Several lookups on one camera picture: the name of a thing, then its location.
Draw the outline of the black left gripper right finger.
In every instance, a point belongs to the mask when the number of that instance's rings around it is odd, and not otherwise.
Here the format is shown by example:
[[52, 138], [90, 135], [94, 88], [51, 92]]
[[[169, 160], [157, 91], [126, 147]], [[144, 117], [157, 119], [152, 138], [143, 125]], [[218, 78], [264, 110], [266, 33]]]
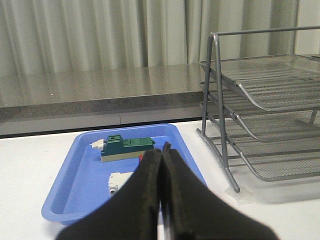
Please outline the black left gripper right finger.
[[160, 201], [170, 240], [276, 240], [274, 231], [237, 211], [205, 186], [167, 142], [160, 165]]

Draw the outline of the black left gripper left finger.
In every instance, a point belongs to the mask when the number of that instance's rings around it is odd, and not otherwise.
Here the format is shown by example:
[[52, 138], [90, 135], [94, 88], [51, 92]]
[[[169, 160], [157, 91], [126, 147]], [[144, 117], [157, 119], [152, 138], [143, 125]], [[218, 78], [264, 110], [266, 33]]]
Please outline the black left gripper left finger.
[[155, 240], [162, 154], [148, 150], [120, 190], [83, 219], [64, 228], [58, 240]]

